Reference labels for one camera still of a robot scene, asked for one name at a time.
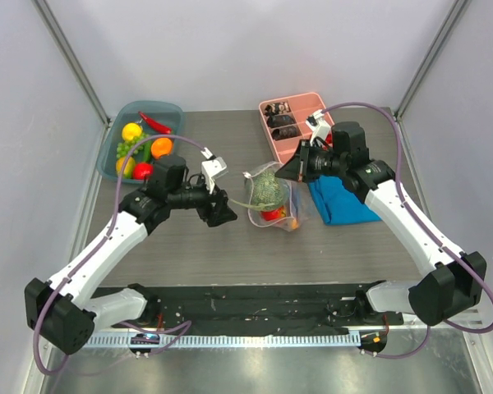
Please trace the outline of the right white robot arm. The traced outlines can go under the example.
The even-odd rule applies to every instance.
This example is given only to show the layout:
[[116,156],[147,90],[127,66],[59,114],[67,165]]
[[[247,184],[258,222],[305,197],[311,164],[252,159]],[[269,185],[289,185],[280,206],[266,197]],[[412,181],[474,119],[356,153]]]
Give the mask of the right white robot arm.
[[422,275],[421,281],[379,282],[366,290],[354,312],[359,321],[375,323],[384,312],[414,314],[435,326],[477,305],[486,261],[465,253],[413,203],[392,168],[370,157],[365,131],[354,121],[331,129],[332,147],[316,137],[301,140],[293,156],[276,172],[287,181],[311,183],[334,176],[374,212],[399,239]]

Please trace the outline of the clear zip top bag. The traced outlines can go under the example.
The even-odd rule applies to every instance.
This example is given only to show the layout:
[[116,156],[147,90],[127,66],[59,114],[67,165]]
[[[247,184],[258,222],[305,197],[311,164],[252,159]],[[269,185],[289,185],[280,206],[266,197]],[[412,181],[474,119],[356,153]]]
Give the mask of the clear zip top bag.
[[243,173],[244,207],[255,227],[295,231],[314,215],[315,207],[308,191],[294,181],[276,176],[282,166],[272,161]]

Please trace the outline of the green netted melon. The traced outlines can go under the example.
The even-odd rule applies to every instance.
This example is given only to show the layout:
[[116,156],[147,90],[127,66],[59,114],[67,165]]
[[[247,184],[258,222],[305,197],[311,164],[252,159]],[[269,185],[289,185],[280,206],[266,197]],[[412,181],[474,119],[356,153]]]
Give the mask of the green netted melon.
[[275,171],[265,169],[256,174],[244,172],[245,185],[248,187],[248,202],[230,198],[233,203],[257,212],[270,211],[284,206],[290,197],[289,186],[275,176]]

